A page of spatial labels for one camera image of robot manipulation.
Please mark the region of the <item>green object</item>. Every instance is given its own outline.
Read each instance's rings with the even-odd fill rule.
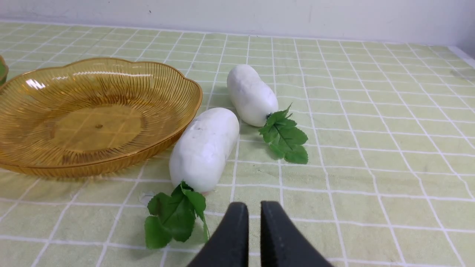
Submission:
[[[145,220],[145,244],[149,249],[165,247],[173,238],[185,242],[191,236],[196,215],[203,221],[205,240],[209,230],[204,217],[206,200],[184,181],[170,196],[158,193],[148,203],[150,216]]]
[[[292,116],[292,114],[287,115],[289,109],[290,106],[286,110],[272,113],[267,118],[266,124],[259,129],[259,134],[279,159],[307,164],[308,153],[303,144],[307,142],[308,137],[296,127],[295,121],[289,119]]]
[[[2,86],[7,81],[8,66],[0,56],[0,86]]]

